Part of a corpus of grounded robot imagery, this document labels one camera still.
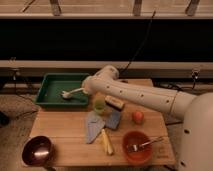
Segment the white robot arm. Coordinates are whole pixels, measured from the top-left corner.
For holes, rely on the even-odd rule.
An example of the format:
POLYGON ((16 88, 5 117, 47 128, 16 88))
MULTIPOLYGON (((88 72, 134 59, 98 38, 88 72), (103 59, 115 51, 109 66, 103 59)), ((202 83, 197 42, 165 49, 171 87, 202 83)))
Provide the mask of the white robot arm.
POLYGON ((119 71, 107 65, 82 83, 84 92, 101 92, 183 119, 178 171, 213 171, 213 93, 139 86, 118 81, 119 71))

